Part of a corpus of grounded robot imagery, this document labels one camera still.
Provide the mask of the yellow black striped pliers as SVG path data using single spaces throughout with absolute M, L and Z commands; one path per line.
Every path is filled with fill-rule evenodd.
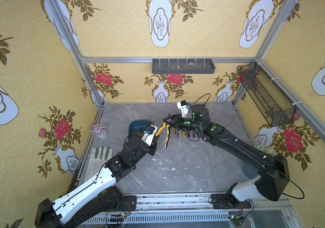
M 173 128 L 172 130 L 173 130 L 173 136 L 180 138 L 180 132 L 179 132 L 179 130 L 177 130 L 175 128 Z

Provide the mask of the yellow wide handle pliers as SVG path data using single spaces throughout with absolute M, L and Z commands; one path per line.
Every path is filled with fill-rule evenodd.
M 166 135 L 166 139 L 165 139 L 165 143 L 164 143 L 164 148 L 167 149 L 168 148 L 168 143 L 169 143 L 169 139 L 170 139 L 170 134 L 171 134 L 171 126 L 167 123 L 163 123 L 163 125 L 158 129 L 156 136 L 159 136 L 160 133 L 162 132 L 162 130 L 166 129 L 167 131 L 167 135 Z

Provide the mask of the teal plastic storage box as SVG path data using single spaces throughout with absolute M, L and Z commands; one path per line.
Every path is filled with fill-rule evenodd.
M 145 131 L 146 127 L 151 125 L 152 122 L 148 120 L 135 120 L 129 124 L 128 139 L 133 137 L 135 134 L 140 134 Z

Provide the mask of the orange grey pliers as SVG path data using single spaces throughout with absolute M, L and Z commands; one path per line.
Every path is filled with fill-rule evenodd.
M 187 131 L 188 138 L 195 138 L 195 132 L 194 131 Z

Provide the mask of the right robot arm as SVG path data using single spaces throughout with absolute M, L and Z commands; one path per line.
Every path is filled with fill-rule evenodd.
M 184 118 L 177 114 L 163 121 L 181 131 L 196 131 L 202 140 L 233 154 L 258 174 L 251 180 L 233 184 L 227 191 L 230 200 L 243 202 L 258 197 L 279 200 L 289 182 L 288 163 L 283 156 L 264 153 L 210 120 Z

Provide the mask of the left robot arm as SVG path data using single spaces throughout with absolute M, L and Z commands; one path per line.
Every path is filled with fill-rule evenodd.
M 158 134 L 131 137 L 122 151 L 105 162 L 85 183 L 55 201 L 42 201 L 35 227 L 75 228 L 101 212 L 122 207 L 125 197 L 115 184 L 135 170 L 146 154 L 155 154 L 158 138 Z

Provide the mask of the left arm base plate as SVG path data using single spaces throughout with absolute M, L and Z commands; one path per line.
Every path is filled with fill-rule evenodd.
M 122 212 L 132 212 L 136 210 L 137 197 L 135 195 L 124 195 L 123 199 L 118 201 L 112 209 L 107 210 L 107 212 L 122 211 Z

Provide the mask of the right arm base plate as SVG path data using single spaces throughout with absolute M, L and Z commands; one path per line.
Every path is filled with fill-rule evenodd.
M 218 209 L 251 209 L 249 200 L 239 201 L 231 194 L 212 194 L 209 202 L 213 204 L 215 210 Z

